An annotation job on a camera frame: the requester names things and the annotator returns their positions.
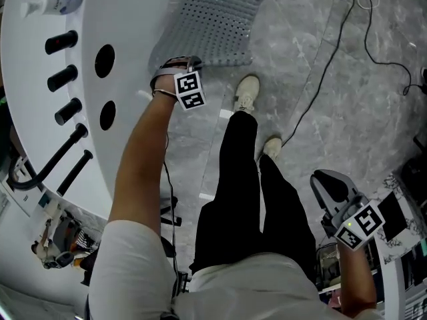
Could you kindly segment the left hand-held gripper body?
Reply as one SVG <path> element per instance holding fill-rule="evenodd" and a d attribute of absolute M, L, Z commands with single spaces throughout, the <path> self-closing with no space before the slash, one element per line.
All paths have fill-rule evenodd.
<path fill-rule="evenodd" d="M 201 84 L 201 69 L 189 72 L 188 61 L 191 56 L 180 56 L 168 59 L 153 74 L 150 81 L 152 95 L 161 93 L 179 102 L 184 111 L 189 111 L 205 105 L 205 95 Z M 173 92 L 163 88 L 156 88 L 160 77 L 172 76 Z"/>

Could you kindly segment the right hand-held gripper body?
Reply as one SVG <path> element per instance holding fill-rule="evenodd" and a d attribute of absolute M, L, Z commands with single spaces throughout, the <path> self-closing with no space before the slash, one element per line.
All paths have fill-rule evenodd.
<path fill-rule="evenodd" d="M 321 224 L 328 237 L 334 237 L 350 250 L 356 251 L 386 223 L 378 206 L 377 201 L 368 200 L 359 192 L 334 215 L 326 212 Z"/>

